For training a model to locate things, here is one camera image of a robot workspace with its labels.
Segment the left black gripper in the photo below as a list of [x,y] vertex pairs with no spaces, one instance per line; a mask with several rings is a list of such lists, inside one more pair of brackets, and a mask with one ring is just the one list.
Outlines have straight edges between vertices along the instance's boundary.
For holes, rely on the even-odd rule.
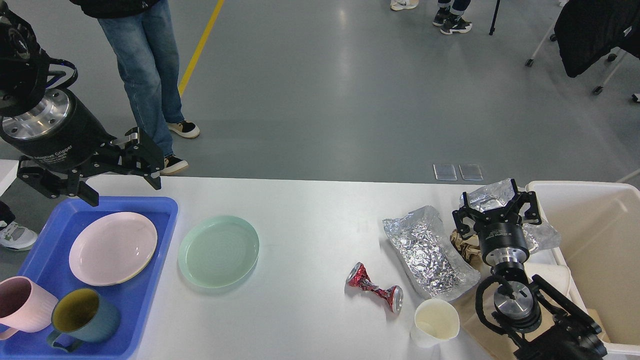
[[105,173],[139,176],[162,188],[165,158],[153,139],[140,127],[110,135],[68,88],[47,89],[31,110],[1,117],[1,127],[2,139],[23,153],[16,177],[48,199],[65,195],[97,207],[99,193],[83,179]]

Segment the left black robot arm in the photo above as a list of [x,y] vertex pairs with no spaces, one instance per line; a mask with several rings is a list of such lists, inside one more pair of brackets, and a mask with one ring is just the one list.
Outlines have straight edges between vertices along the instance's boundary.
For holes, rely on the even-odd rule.
[[85,180],[104,173],[142,177],[158,190],[162,150],[144,130],[110,135],[69,87],[73,63],[50,57],[30,23],[1,2],[1,138],[22,156],[17,177],[46,198],[77,197],[96,207]]

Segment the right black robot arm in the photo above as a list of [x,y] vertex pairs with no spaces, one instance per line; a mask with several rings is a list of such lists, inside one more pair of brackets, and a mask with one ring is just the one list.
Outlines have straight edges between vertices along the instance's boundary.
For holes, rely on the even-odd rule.
[[479,321],[514,342],[518,360],[601,360],[608,351],[598,335],[601,326],[540,275],[527,276],[530,259],[524,224],[543,223],[537,194],[521,191],[510,180],[505,205],[474,208],[467,193],[452,212],[462,239],[477,235],[480,259],[490,275],[477,286]]

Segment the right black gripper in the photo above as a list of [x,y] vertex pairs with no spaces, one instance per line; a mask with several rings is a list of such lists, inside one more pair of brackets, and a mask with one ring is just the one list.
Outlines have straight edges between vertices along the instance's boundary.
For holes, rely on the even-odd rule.
[[502,217],[482,217],[482,212],[470,206],[467,192],[462,192],[462,206],[453,210],[455,230],[464,240],[478,235],[482,261],[487,265],[505,262],[524,264],[530,258],[522,224],[543,223],[534,191],[519,190],[510,179],[513,196],[502,207]]

